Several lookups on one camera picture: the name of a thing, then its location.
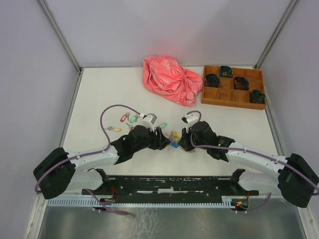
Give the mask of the keyring with yellow blue tags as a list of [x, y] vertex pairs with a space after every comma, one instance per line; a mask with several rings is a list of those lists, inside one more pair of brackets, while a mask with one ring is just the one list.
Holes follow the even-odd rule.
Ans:
[[185, 148], [183, 148], [182, 146], [178, 145], [178, 142], [180, 141], [181, 137], [178, 136], [178, 133], [176, 131], [171, 131], [170, 135], [165, 134], [165, 136], [167, 136], [170, 139], [170, 144], [173, 148], [180, 148], [183, 151], [186, 151]]

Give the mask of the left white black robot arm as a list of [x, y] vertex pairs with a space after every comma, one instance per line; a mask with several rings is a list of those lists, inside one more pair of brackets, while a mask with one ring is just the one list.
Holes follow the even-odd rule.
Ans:
[[106, 194], [110, 190], [110, 181], [100, 174], [91, 176], [89, 170], [124, 163], [143, 149], [163, 150], [169, 144], [170, 140], [164, 136], [160, 127], [150, 130], [138, 125], [128, 134], [100, 149], [69, 153], [58, 147], [33, 170], [36, 179], [34, 190], [45, 199], [53, 199], [66, 191], [78, 189]]

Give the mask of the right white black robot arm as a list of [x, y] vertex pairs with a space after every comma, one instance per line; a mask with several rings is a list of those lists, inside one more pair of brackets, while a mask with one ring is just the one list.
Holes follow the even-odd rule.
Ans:
[[216, 160], [244, 165], [254, 173], [241, 171], [229, 181], [229, 190], [240, 195], [246, 191], [280, 192], [291, 204], [305, 208], [310, 199], [319, 194], [319, 178], [308, 163], [298, 154], [280, 156], [254, 150], [232, 138], [216, 135], [205, 121], [182, 119], [179, 146], [185, 151], [203, 149]]

